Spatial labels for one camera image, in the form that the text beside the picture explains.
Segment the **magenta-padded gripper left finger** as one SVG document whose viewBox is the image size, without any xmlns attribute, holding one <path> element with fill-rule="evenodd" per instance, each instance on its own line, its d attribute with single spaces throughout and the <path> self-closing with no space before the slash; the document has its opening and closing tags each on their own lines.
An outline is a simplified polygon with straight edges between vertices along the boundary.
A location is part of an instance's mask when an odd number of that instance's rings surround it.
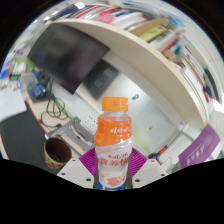
<svg viewBox="0 0 224 224">
<path fill-rule="evenodd" d="M 71 158 L 57 176 L 78 186 L 96 189 L 99 179 L 95 149 L 90 149 L 79 159 Z"/>
</svg>

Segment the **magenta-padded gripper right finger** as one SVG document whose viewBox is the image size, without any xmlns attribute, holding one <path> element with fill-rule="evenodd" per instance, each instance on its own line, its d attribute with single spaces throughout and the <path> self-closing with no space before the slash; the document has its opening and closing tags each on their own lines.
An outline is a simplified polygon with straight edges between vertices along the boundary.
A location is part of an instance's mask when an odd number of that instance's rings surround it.
<svg viewBox="0 0 224 224">
<path fill-rule="evenodd" d="M 128 187 L 136 189 L 144 187 L 167 175 L 156 159 L 147 159 L 136 149 L 132 149 L 129 158 Z"/>
</svg>

